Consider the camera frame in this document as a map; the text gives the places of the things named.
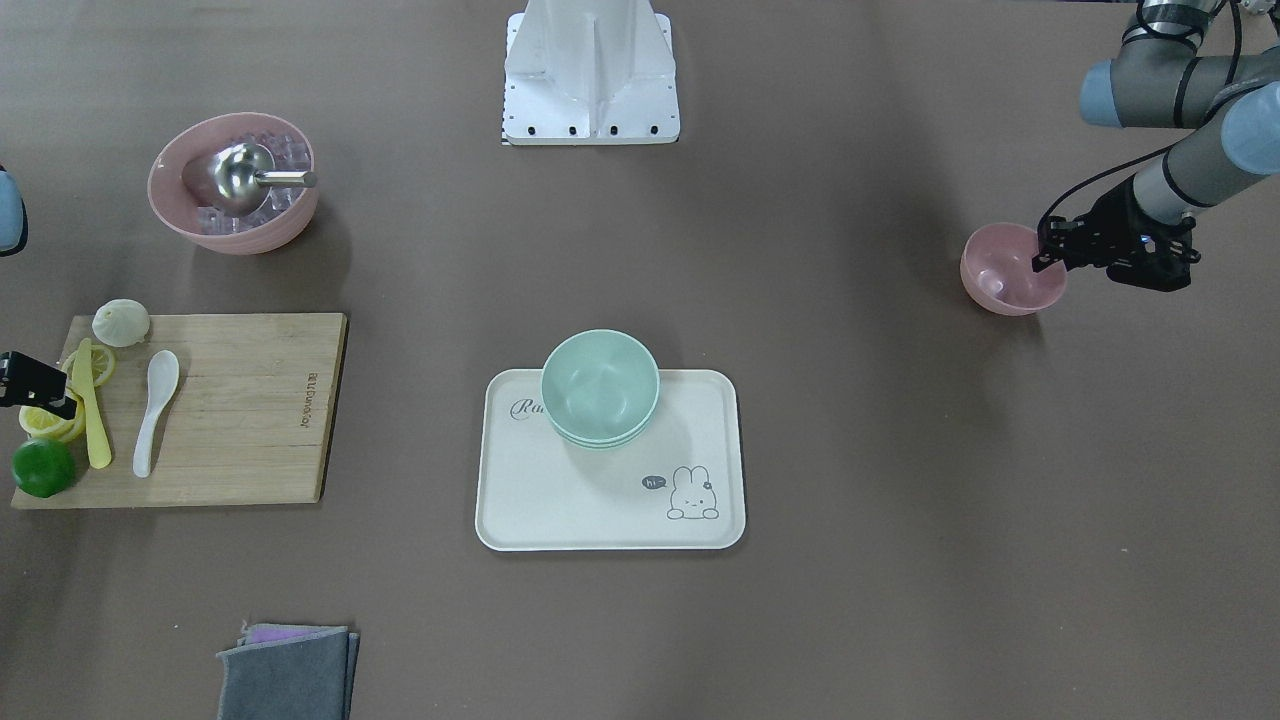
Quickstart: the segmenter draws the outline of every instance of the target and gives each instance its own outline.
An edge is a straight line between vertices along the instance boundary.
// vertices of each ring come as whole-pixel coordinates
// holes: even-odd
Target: gray cloth
[[[346,720],[360,635],[347,628],[261,624],[218,653],[218,720]]]

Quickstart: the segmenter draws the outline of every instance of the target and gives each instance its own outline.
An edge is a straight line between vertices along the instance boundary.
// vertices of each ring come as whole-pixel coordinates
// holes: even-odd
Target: white tray
[[[586,450],[541,411],[541,370],[506,370],[485,392],[476,536],[503,551],[719,550],[742,537],[742,451],[733,383],[660,370],[649,427]]]

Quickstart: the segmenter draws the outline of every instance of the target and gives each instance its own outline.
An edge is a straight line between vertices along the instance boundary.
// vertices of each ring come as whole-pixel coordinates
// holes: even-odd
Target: plastic knife
[[[111,443],[106,439],[102,415],[97,411],[92,345],[90,338],[84,338],[76,348],[76,363],[72,365],[72,389],[81,396],[81,401],[84,404],[84,438],[88,442],[88,464],[93,468],[106,468],[111,464]]]

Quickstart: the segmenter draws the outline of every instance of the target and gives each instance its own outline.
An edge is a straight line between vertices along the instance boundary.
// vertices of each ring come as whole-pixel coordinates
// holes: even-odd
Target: stacked bowl
[[[640,341],[617,331],[586,331],[547,357],[543,409],[564,439],[608,450],[631,442],[649,424],[658,387],[658,364]]]

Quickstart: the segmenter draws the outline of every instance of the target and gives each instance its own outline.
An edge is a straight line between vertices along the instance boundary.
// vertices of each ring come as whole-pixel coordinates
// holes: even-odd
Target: lemon slice
[[[33,438],[56,439],[63,443],[78,438],[84,433],[84,406],[70,393],[68,393],[68,398],[76,402],[74,419],[65,420],[40,407],[28,407],[24,405],[18,411],[18,424]]]
[[[105,345],[95,345],[93,350],[93,387],[102,387],[102,383],[111,379],[111,373],[115,372],[115,352]],[[67,373],[69,378],[72,375],[72,365],[76,364],[76,354],[72,352],[59,364],[59,369]]]

